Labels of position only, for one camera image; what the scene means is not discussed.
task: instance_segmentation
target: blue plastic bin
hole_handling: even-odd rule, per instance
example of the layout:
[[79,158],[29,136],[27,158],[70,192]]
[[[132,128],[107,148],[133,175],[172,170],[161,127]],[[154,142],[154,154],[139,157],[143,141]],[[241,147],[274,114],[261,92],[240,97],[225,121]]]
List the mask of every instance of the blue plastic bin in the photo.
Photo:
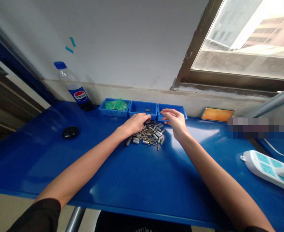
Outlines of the blue plastic bin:
[[107,116],[114,116],[114,117],[122,117],[122,118],[128,118],[128,110],[130,107],[130,101],[129,100],[123,100],[124,102],[126,102],[128,104],[126,111],[117,111],[117,110],[108,110],[106,109],[106,105],[105,102],[111,102],[111,101],[115,101],[118,99],[114,99],[114,98],[106,98],[100,105],[99,110],[103,115],[107,115]]
[[187,114],[186,114],[186,111],[184,110],[183,106],[158,104],[158,121],[164,121],[164,120],[162,120],[164,118],[164,116],[162,114],[160,114],[160,111],[162,111],[163,109],[175,109],[175,110],[181,112],[184,115],[185,120],[187,120]]
[[151,120],[155,120],[157,117],[157,104],[152,102],[132,101],[129,108],[129,116],[133,116],[136,113],[146,113],[151,115]]

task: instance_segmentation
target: green plastic bag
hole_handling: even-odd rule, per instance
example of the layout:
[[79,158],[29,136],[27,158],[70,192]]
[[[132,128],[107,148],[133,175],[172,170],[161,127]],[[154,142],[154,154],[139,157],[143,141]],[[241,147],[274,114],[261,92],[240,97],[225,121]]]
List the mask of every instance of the green plastic bag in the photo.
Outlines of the green plastic bag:
[[107,110],[126,111],[128,104],[120,98],[116,101],[106,101],[105,106]]

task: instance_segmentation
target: bottle cap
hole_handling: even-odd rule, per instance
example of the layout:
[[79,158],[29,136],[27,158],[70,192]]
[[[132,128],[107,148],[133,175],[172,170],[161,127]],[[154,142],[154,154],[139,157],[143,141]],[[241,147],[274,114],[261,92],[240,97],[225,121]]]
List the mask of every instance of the bottle cap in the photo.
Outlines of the bottle cap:
[[57,69],[64,69],[64,68],[67,68],[67,66],[65,65],[64,62],[62,61],[57,61],[57,62],[54,62],[54,65]]

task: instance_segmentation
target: pepsi bottle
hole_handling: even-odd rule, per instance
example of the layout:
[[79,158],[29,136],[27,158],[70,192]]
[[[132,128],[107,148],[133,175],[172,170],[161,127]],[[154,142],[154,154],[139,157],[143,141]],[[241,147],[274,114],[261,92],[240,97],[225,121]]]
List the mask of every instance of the pepsi bottle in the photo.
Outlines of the pepsi bottle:
[[59,80],[68,89],[80,108],[84,111],[93,110],[95,106],[87,96],[80,79],[67,68],[64,62],[57,61],[54,62],[54,65],[59,70]]

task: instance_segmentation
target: bottle label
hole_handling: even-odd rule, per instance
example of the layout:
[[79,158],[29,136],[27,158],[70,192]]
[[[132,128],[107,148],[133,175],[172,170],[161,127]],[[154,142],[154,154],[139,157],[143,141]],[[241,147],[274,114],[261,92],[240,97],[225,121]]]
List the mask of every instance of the bottle label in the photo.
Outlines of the bottle label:
[[87,94],[83,87],[76,89],[76,90],[68,90],[71,95],[74,97],[77,103],[82,104],[85,103],[87,100]]

